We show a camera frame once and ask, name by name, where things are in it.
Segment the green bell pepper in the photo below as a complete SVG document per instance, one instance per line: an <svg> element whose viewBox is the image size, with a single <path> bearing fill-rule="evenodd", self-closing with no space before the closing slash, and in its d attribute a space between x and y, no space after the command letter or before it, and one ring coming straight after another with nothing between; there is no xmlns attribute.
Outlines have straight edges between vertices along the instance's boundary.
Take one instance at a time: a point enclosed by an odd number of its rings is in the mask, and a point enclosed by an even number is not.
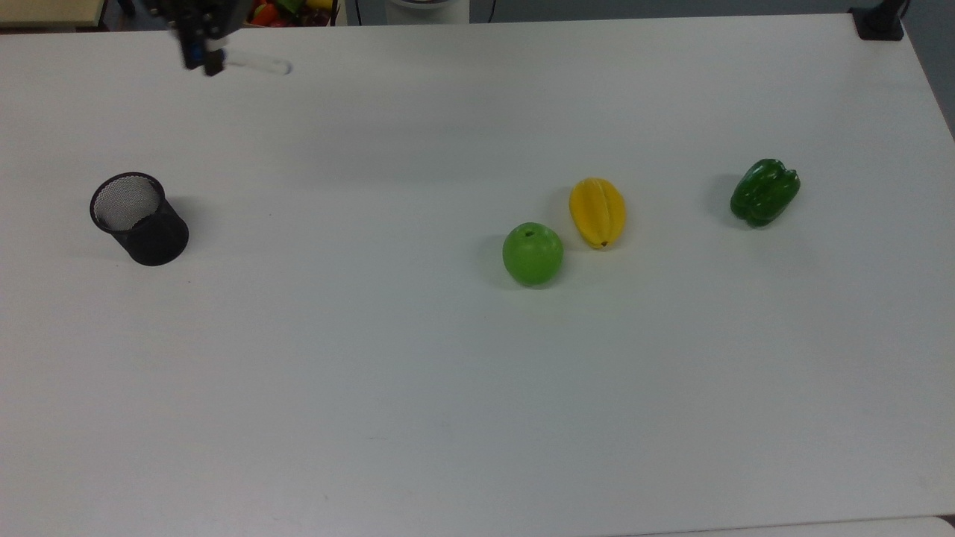
<svg viewBox="0 0 955 537"><path fill-rule="evenodd" d="M753 164L730 198L730 210L752 227L763 227L782 214L799 191L799 176L776 159Z"/></svg>

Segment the bell pepper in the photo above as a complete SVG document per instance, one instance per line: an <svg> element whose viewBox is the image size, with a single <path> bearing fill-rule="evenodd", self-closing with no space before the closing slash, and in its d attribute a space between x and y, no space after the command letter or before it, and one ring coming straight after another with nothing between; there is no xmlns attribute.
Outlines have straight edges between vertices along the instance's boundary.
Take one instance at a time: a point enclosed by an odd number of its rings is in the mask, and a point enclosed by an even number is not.
<svg viewBox="0 0 955 537"><path fill-rule="evenodd" d="M249 21L249 24L254 24L256 26L268 26L272 21L279 18L279 9L275 7L274 4L265 4L256 8L257 13L252 20Z"/></svg>
<svg viewBox="0 0 955 537"><path fill-rule="evenodd" d="M730 198L730 210L752 227L763 227L782 214L799 191L799 176L776 159L753 164Z"/></svg>

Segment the fruit basket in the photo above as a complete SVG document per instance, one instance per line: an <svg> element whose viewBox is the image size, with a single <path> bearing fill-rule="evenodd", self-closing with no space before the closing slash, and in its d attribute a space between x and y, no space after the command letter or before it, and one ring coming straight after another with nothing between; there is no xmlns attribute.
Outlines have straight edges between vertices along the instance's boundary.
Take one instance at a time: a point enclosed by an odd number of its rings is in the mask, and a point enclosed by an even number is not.
<svg viewBox="0 0 955 537"><path fill-rule="evenodd" d="M255 0L245 19L249 28L335 26L339 0Z"/></svg>

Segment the gray floor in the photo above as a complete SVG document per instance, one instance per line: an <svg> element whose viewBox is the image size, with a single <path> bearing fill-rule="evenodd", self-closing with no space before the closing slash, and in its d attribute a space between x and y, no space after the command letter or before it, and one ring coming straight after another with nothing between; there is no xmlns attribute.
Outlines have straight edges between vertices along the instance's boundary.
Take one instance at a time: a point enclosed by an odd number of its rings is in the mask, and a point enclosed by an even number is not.
<svg viewBox="0 0 955 537"><path fill-rule="evenodd" d="M385 24L387 0L345 0L349 21ZM471 0L471 22L485 23L494 0ZM121 14L108 0L105 22L114 31L159 30L139 2L136 17ZM845 13L853 6L873 6L874 0L498 0L494 22L584 20L783 13ZM935 91L948 128L955 133L955 0L912 0L905 28Z"/></svg>

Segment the black mesh pencil cup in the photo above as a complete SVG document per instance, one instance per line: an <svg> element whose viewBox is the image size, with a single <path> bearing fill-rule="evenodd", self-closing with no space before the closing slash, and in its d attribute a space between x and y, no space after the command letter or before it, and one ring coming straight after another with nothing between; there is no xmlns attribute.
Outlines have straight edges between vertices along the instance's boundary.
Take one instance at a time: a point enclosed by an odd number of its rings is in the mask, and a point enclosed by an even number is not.
<svg viewBox="0 0 955 537"><path fill-rule="evenodd" d="M189 242L189 228L155 178L124 173L96 189L90 216L126 249L133 261L155 267L176 259Z"/></svg>

